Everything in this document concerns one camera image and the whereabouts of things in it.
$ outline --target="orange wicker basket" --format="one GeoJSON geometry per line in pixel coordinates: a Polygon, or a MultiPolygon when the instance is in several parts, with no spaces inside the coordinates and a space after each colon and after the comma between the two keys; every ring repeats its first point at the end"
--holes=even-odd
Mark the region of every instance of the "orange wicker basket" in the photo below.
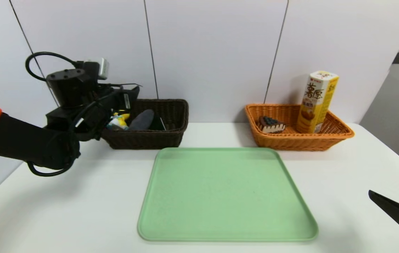
{"type": "Polygon", "coordinates": [[[251,124],[252,136],[259,147],[277,150],[324,151],[342,140],[352,138],[352,131],[334,114],[328,111],[318,134],[302,134],[296,131],[299,105],[293,104],[249,104],[246,115],[251,124]],[[268,116],[285,122],[287,128],[278,134],[263,133],[258,127],[260,116],[268,116]]]}

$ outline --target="food item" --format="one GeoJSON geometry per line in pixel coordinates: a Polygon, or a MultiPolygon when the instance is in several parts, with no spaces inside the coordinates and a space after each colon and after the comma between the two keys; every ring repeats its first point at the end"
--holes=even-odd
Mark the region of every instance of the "food item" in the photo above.
{"type": "Polygon", "coordinates": [[[296,130],[304,134],[318,133],[331,104],[339,76],[325,71],[310,74],[296,130]]]}
{"type": "Polygon", "coordinates": [[[267,116],[261,116],[259,118],[258,126],[259,129],[266,134],[280,133],[287,127],[284,122],[280,122],[267,116]]]}

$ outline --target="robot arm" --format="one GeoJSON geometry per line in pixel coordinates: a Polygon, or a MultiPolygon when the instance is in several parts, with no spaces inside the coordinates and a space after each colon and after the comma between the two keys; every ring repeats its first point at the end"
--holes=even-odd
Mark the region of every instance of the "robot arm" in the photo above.
{"type": "Polygon", "coordinates": [[[38,176],[56,176],[71,168],[80,156],[79,141],[99,140],[101,131],[117,110],[129,110],[140,88],[125,90],[123,85],[99,84],[107,72],[97,62],[73,62],[54,53],[34,53],[26,60],[26,69],[53,90],[60,107],[49,112],[44,128],[10,117],[0,109],[0,156],[27,162],[38,176]],[[35,56],[52,55],[71,62],[75,69],[38,77],[29,70],[35,56]],[[41,173],[34,167],[56,170],[41,173]]]}

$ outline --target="basket rim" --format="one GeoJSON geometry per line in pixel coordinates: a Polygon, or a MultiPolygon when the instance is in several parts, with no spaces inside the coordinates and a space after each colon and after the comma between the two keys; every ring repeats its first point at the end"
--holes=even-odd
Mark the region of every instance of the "basket rim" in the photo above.
{"type": "Polygon", "coordinates": [[[272,139],[283,139],[285,137],[290,137],[290,138],[297,138],[297,139],[349,139],[354,137],[355,133],[352,131],[352,129],[347,126],[339,117],[337,117],[335,114],[333,114],[331,111],[328,110],[328,113],[330,114],[331,117],[333,117],[335,120],[337,120],[339,123],[344,125],[344,127],[349,131],[349,133],[341,133],[341,134],[283,134],[283,133],[278,133],[278,134],[267,134],[262,132],[257,126],[256,126],[256,121],[254,120],[254,117],[251,115],[249,112],[249,108],[251,107],[291,107],[291,106],[300,106],[300,104],[247,104],[245,106],[245,112],[246,116],[249,120],[249,124],[251,125],[251,129],[255,130],[258,135],[269,137],[272,139]]]}

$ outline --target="black cable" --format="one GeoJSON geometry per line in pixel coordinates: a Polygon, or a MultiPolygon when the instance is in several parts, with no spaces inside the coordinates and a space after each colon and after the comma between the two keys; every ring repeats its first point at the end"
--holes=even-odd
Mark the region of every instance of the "black cable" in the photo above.
{"type": "Polygon", "coordinates": [[[60,175],[64,172],[66,172],[67,170],[69,170],[69,168],[65,168],[65,169],[61,169],[61,170],[58,170],[58,171],[52,172],[52,173],[42,173],[35,169],[34,164],[32,162],[26,161],[26,163],[27,163],[27,166],[29,167],[29,169],[31,170],[31,172],[37,176],[57,176],[57,175],[60,175]]]}
{"type": "Polygon", "coordinates": [[[106,96],[103,96],[103,97],[101,97],[101,98],[99,98],[99,99],[97,99],[97,100],[91,102],[89,105],[85,106],[85,108],[82,109],[82,111],[80,111],[80,112],[76,115],[76,117],[74,118],[74,120],[71,122],[71,124],[70,124],[70,126],[69,126],[69,128],[68,128],[68,132],[74,133],[74,129],[76,128],[76,124],[77,124],[77,122],[82,118],[82,116],[83,116],[90,108],[92,108],[94,105],[98,104],[101,100],[106,99],[106,98],[112,96],[113,94],[114,94],[114,93],[112,92],[112,93],[110,93],[110,94],[108,94],[108,95],[106,95],[106,96]]]}
{"type": "Polygon", "coordinates": [[[70,60],[69,58],[67,58],[67,57],[65,57],[65,56],[62,56],[62,55],[60,55],[60,54],[58,54],[58,53],[51,53],[51,52],[37,52],[37,53],[33,53],[33,54],[31,54],[31,55],[26,59],[26,62],[24,63],[25,66],[26,66],[26,70],[27,70],[27,72],[28,72],[32,77],[34,77],[34,78],[36,78],[36,79],[38,79],[38,80],[44,81],[44,82],[46,82],[46,78],[39,77],[38,75],[34,74],[34,73],[32,72],[32,70],[31,70],[31,68],[29,67],[29,63],[31,62],[31,60],[34,59],[34,58],[37,57],[37,56],[55,56],[55,57],[57,57],[57,58],[64,59],[65,61],[71,63],[74,67],[77,67],[77,63],[76,63],[75,61],[70,60]]]}

